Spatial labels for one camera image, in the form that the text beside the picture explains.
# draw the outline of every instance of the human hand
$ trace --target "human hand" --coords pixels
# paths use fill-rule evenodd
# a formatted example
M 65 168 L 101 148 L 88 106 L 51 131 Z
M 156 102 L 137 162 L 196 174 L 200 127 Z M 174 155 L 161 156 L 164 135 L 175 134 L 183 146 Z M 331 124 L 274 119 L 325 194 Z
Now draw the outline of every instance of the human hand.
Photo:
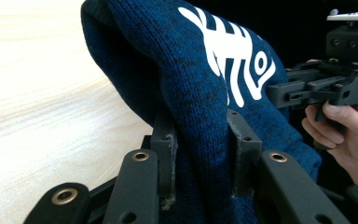
M 323 105 L 323 112 L 346 128 L 339 132 L 327 120 L 315 121 L 317 105 L 306 108 L 307 117 L 302 120 L 304 129 L 320 144 L 332 149 L 328 152 L 333 155 L 337 163 L 358 184 L 358 106 L 334 106 L 329 103 Z

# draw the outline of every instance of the white printed design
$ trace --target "white printed design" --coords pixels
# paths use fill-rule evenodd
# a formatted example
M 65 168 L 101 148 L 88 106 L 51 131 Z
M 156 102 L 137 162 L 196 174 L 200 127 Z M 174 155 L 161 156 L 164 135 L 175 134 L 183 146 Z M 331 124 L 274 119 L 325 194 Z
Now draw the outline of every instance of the white printed design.
M 206 16 L 204 12 L 196 7 L 200 17 L 191 12 L 190 10 L 179 7 L 180 13 L 188 20 L 192 21 L 203 33 L 204 45 L 208 64 L 213 72 L 226 80 L 226 59 L 234 59 L 230 74 L 231 91 L 234 100 L 239 107 L 243 107 L 244 101 L 238 86 L 238 76 L 240 74 L 241 61 L 244 60 L 243 77 L 245 83 L 255 100 L 261 99 L 261 89 L 264 83 L 274 75 L 276 67 L 275 62 L 272 61 L 267 69 L 267 55 L 263 51 L 257 52 L 255 55 L 254 67 L 256 73 L 260 76 L 257 83 L 252 79 L 250 73 L 251 58 L 253 54 L 253 43 L 249 33 L 242 27 L 230 23 L 234 30 L 234 34 L 226 33 L 224 23 L 217 17 L 213 16 L 216 23 L 216 30 L 209 30 L 207 26 Z

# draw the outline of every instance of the blue fabric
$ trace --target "blue fabric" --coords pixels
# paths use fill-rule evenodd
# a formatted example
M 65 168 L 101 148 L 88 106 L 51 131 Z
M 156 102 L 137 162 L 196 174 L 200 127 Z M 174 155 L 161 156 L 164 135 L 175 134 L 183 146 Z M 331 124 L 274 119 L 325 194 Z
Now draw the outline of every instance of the blue fabric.
M 228 108 L 264 149 L 291 154 L 316 179 L 319 155 L 265 93 L 287 81 L 282 63 L 251 30 L 180 0 L 87 0 L 81 19 L 92 58 L 126 104 L 152 126 L 168 107 L 179 129 L 176 203 L 160 223 L 256 223 L 252 198 L 231 197 Z

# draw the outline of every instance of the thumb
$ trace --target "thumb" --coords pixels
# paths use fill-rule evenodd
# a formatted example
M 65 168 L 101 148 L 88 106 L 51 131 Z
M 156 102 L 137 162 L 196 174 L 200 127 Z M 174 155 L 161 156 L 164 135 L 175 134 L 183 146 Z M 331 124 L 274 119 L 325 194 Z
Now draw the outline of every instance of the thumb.
M 349 105 L 330 105 L 326 102 L 323 110 L 329 119 L 335 120 L 358 133 L 358 111 L 353 107 Z

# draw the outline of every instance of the wood grain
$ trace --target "wood grain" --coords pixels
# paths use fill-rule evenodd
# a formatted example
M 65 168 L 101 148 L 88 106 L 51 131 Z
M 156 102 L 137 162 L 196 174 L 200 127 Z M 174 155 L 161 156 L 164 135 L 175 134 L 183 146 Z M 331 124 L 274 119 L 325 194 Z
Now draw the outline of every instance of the wood grain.
M 0 0 L 0 223 L 61 183 L 101 185 L 151 133 L 91 59 L 81 4 Z

